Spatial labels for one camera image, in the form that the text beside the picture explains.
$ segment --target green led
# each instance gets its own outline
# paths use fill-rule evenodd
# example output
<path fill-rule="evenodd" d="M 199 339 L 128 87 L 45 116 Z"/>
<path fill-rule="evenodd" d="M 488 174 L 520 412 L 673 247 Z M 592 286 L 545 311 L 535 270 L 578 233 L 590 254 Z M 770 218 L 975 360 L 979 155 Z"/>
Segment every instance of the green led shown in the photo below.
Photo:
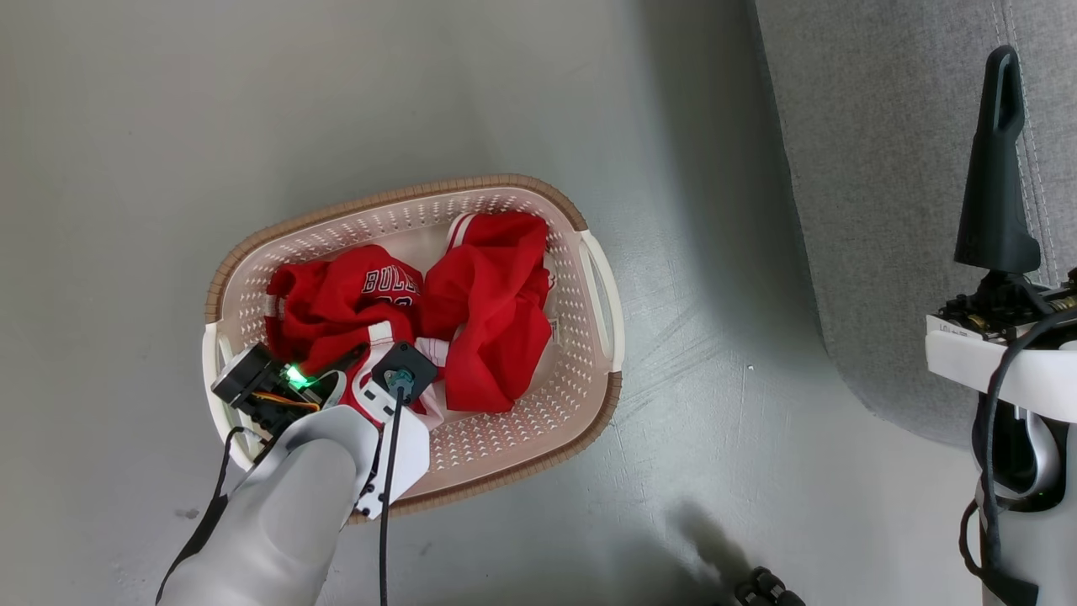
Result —
<path fill-rule="evenodd" d="M 310 380 L 303 377 L 303 374 L 296 367 L 288 367 L 288 382 L 298 386 L 310 384 Z"/>

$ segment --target gray fabric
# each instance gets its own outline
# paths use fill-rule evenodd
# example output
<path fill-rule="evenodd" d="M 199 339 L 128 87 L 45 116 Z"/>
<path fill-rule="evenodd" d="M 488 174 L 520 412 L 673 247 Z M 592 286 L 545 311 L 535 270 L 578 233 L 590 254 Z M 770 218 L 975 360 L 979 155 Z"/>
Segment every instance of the gray fabric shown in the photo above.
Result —
<path fill-rule="evenodd" d="M 757 2 L 827 351 L 877 415 L 967 445 L 975 395 L 927 372 L 923 318 L 976 286 L 952 262 L 983 64 L 1021 57 L 1031 277 L 1077 263 L 1077 8 L 1068 0 Z"/>

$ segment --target gray floor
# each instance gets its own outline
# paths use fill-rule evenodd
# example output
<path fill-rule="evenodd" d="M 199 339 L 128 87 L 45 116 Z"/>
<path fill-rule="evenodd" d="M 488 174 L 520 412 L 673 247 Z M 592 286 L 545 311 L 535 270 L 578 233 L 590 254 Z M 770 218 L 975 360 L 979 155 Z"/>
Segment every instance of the gray floor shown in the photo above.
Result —
<path fill-rule="evenodd" d="M 267 224 L 530 173 L 617 274 L 625 391 L 587 452 L 397 519 L 394 604 L 974 604 L 968 457 L 871 418 L 815 333 L 733 1 L 0 2 L 0 603 L 149 604 L 212 489 L 207 283 Z M 324 606 L 376 603 L 347 529 Z"/>

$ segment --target laundry basket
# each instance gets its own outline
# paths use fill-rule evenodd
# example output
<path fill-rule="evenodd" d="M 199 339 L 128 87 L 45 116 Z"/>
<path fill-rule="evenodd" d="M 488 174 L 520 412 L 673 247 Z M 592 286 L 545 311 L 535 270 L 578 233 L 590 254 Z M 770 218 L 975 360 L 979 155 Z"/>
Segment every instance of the laundry basket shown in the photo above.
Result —
<path fill-rule="evenodd" d="M 625 321 L 610 263 L 587 222 L 547 183 L 519 174 L 454 179 L 381 193 L 267 227 L 232 250 L 206 300 L 202 375 L 222 440 L 251 420 L 209 386 L 233 355 L 265 339 L 265 288 L 281 264 L 332 257 L 378 243 L 421 271 L 445 250 L 463 212 L 508 210 L 542 216 L 557 285 L 547 315 L 553 341 L 544 381 L 502 414 L 449 413 L 430 441 L 430 471 L 394 505 L 417 511 L 466 498 L 548 469 L 587 448 L 620 395 Z M 237 439 L 232 457 L 250 469 L 261 443 Z M 352 516 L 351 522 L 359 521 Z"/>

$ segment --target folded red cloth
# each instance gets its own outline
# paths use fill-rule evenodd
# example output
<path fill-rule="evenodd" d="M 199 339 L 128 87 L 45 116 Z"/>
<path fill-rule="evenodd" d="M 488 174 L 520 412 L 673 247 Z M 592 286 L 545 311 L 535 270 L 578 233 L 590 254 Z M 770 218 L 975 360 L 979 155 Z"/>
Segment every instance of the folded red cloth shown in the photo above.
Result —
<path fill-rule="evenodd" d="M 369 328 L 379 323 L 390 323 L 396 341 L 414 343 L 421 291 L 422 273 L 376 244 L 333 260 L 281 265 L 266 287 L 277 297 L 277 313 L 265 320 L 267 346 L 277 358 L 299 362 L 304 375 L 317 375 L 376 341 Z"/>
<path fill-rule="evenodd" d="M 449 250 L 426 271 L 421 335 L 451 341 L 446 408 L 505 412 L 527 391 L 550 337 L 546 222 L 522 212 L 462 214 L 449 231 Z"/>

